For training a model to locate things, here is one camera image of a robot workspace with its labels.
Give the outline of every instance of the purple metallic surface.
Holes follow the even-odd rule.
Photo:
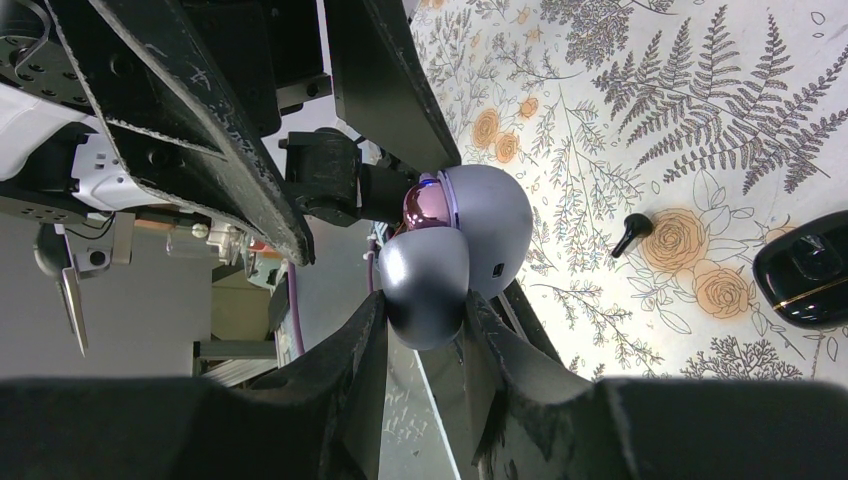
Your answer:
[[[412,187],[403,202],[403,219],[409,230],[450,227],[450,209],[442,184],[431,180]]]

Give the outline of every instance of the gold stripe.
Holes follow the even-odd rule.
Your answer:
[[[775,310],[777,310],[778,308],[783,308],[783,307],[789,305],[792,302],[797,302],[798,300],[801,300],[802,298],[809,297],[810,295],[813,295],[815,293],[819,293],[822,290],[827,290],[830,287],[835,287],[836,285],[839,285],[840,283],[845,283],[845,282],[848,282],[848,277],[840,278],[839,280],[834,280],[834,281],[832,281],[828,284],[822,285],[821,287],[816,287],[816,288],[810,290],[809,292],[804,292],[802,294],[795,295],[794,297],[790,298],[789,300],[785,300],[783,302],[780,302],[772,308],[775,309]]]

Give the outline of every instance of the tablecloth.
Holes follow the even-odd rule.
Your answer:
[[[518,279],[565,364],[848,383],[848,327],[790,326],[767,242],[845,209],[839,0],[426,0],[416,48],[464,163],[530,198]],[[653,235],[613,260],[631,212]]]

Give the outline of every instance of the white plastic part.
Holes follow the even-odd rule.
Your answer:
[[[89,135],[88,142],[77,147],[71,176],[79,179],[74,197],[98,210],[165,203],[143,191],[127,175],[105,135]]]
[[[0,181],[21,171],[29,155],[70,122],[91,119],[84,113],[0,84]]]

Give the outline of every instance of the white line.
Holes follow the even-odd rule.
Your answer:
[[[433,415],[436,417],[436,425],[439,426],[439,432],[441,432],[442,441],[445,444],[445,451],[447,451],[448,461],[451,463],[453,476],[456,480],[462,480],[459,476],[459,469],[456,467],[456,458],[454,458],[453,451],[450,448],[448,434],[445,432],[445,426],[442,424],[442,416],[439,415],[439,407],[436,406],[436,399],[433,398],[433,391],[430,390],[430,381],[427,380],[427,374],[424,373],[424,366],[421,365],[421,357],[418,356],[418,350],[413,350],[412,353],[415,354],[415,361],[418,363],[418,371],[421,372],[421,380],[424,382],[424,388],[427,389],[427,398],[430,399],[430,406],[433,407]]]

